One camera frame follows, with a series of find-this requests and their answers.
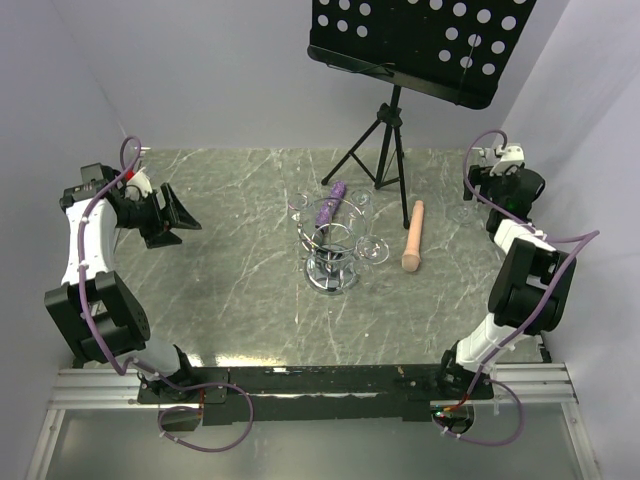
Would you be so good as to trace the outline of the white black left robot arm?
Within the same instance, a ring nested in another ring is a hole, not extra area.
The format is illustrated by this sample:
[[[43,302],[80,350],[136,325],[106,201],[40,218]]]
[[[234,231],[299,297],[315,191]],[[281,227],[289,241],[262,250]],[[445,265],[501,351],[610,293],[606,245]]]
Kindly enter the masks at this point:
[[[169,183],[153,188],[143,171],[122,173],[95,163],[81,184],[64,190],[69,256],[59,287],[44,305],[82,368],[90,362],[134,367],[143,387],[176,402],[193,397],[197,377],[176,345],[153,338],[147,315],[115,269],[120,230],[136,230],[149,249],[175,246],[176,230],[198,230]]]

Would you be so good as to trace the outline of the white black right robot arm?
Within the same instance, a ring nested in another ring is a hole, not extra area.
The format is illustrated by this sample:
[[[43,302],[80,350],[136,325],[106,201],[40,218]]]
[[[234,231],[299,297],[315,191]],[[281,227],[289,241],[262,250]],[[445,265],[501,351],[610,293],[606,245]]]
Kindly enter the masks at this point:
[[[576,267],[575,260],[543,240],[530,224],[533,203],[546,186],[540,174],[522,165],[497,174],[490,167],[473,165],[467,179],[465,200],[477,194],[494,204],[486,229],[506,257],[484,320],[442,356],[436,385],[452,399],[469,398],[474,376],[486,377],[518,342],[557,327]]]

